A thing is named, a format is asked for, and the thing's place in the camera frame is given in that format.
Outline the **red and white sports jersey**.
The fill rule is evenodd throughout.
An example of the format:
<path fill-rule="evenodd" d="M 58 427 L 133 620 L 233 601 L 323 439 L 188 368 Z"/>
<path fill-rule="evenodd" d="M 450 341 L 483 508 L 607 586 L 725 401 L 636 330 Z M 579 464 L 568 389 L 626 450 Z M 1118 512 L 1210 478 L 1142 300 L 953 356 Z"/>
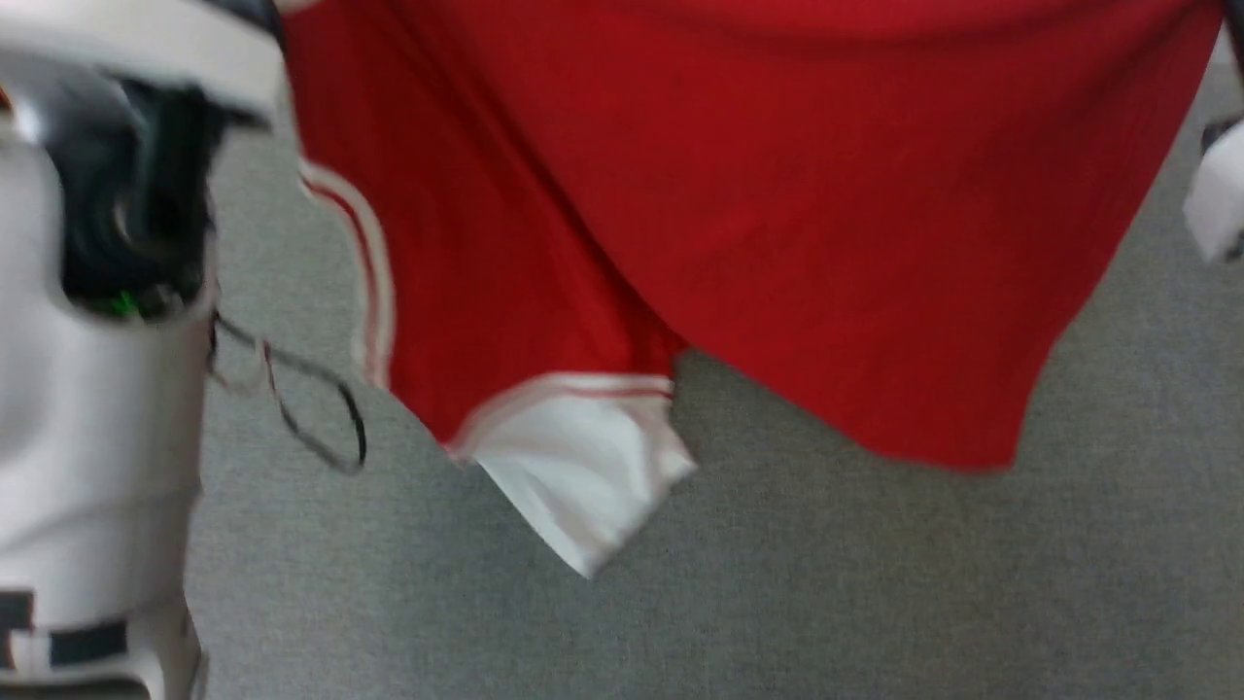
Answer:
<path fill-rule="evenodd" d="M 1013 465 L 1222 0 L 277 0 L 356 349 L 591 576 L 702 349 L 876 455 Z"/>

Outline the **grey fabric sofa seat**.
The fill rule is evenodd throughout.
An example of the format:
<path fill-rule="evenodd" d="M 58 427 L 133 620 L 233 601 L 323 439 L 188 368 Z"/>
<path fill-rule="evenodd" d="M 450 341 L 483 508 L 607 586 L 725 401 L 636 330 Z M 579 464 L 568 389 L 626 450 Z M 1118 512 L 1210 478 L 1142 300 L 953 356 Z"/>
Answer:
<path fill-rule="evenodd" d="M 1006 472 L 884 463 L 689 356 L 702 467 L 582 579 L 386 395 L 347 477 L 216 390 L 209 700 L 1244 700 L 1244 265 L 1179 218 L 1240 101 L 1213 63 Z"/>

